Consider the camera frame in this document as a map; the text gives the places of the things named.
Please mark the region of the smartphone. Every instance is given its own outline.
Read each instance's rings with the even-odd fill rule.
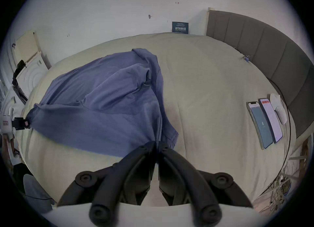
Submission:
[[[267,119],[258,102],[248,102],[246,106],[254,122],[261,148],[266,149],[273,143],[273,137]]]
[[[273,142],[277,143],[282,138],[282,131],[273,106],[271,105],[269,99],[259,99],[258,101],[270,127]]]

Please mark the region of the sign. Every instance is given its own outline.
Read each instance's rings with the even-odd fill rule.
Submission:
[[[189,23],[185,22],[172,22],[173,33],[189,33]]]

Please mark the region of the phone screen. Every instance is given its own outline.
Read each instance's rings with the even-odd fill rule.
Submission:
[[[267,123],[266,117],[260,105],[257,102],[249,103],[249,107],[252,111],[259,133],[261,135],[263,147],[267,148],[270,144],[273,143],[273,137],[269,125]]]

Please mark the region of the gray headboard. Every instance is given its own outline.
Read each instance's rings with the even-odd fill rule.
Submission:
[[[294,119],[297,137],[310,126],[314,121],[314,65],[295,42],[256,19],[213,10],[209,11],[206,35],[249,55],[277,84]]]

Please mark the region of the white wall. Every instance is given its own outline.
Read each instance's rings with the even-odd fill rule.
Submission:
[[[28,0],[8,41],[12,44],[27,30],[35,31],[44,57],[53,65],[112,39],[169,32],[172,21],[189,22],[191,34],[205,35],[208,7],[250,16],[277,28],[314,62],[304,27],[287,0]]]

